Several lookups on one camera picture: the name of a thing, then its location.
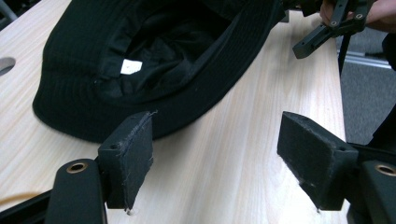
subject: round hole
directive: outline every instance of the round hole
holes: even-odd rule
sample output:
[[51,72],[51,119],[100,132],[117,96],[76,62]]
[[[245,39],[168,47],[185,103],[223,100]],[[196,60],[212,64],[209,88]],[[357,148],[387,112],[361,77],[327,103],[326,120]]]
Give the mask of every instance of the round hole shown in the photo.
[[74,164],[70,165],[69,167],[67,167],[66,171],[69,174],[76,174],[76,173],[84,171],[85,169],[87,169],[87,167],[88,167],[87,163],[77,162],[77,163],[74,163]]
[[0,59],[0,76],[11,71],[15,66],[16,60],[14,58],[6,57]]
[[386,165],[377,165],[375,169],[379,172],[382,173],[383,175],[391,175],[391,176],[396,176],[396,169],[386,166]]
[[114,144],[114,145],[111,145],[110,148],[111,149],[117,149],[117,148],[119,148],[119,145],[118,144]]

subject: gray floor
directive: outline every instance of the gray floor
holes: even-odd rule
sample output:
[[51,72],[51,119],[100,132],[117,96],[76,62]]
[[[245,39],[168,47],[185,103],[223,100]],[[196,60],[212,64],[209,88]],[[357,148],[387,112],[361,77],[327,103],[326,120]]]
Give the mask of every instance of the gray floor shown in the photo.
[[[366,28],[352,36],[348,51],[382,52],[386,33]],[[396,72],[363,64],[345,63],[341,75],[346,140],[365,145],[396,104]]]

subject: clamp jaw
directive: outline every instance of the clamp jaw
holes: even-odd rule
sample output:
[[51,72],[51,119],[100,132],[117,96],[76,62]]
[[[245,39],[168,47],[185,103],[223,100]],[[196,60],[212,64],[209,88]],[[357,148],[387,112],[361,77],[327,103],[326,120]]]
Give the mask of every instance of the clamp jaw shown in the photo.
[[313,120],[284,112],[277,154],[320,210],[341,210],[347,221],[396,223],[396,106],[366,146],[337,138]]
[[106,207],[131,214],[152,158],[151,115],[128,117],[98,148],[95,160],[59,168],[52,190],[0,213],[0,223],[107,223]]
[[[286,1],[283,6],[285,9],[291,9],[292,6],[299,5],[306,17],[319,11],[321,2],[315,0]],[[374,0],[337,0],[330,24],[322,23],[293,47],[296,58],[308,57],[331,37],[351,36],[363,31],[373,2]],[[348,12],[353,13],[352,19],[347,19]]]

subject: white tag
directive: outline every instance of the white tag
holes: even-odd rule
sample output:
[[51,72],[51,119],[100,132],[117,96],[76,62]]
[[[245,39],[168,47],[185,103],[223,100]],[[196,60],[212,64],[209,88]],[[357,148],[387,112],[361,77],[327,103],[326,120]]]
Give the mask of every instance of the white tag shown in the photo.
[[121,73],[124,75],[131,75],[135,72],[140,71],[140,69],[142,69],[142,62],[124,59],[122,63]]

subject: light wood surface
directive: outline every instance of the light wood surface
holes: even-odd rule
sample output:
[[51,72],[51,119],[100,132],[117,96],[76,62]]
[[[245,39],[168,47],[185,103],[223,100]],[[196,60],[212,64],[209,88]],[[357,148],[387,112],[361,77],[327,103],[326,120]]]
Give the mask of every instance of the light wood surface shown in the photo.
[[[51,189],[68,161],[97,156],[99,145],[50,129],[32,111],[42,49],[68,3],[42,0],[0,33],[0,59],[16,59],[0,76],[0,211]],[[109,223],[345,223],[347,204],[318,211],[276,154],[282,111],[345,136],[334,41],[303,60],[291,50],[319,22],[291,12],[220,103],[155,141],[133,214],[108,210]]]

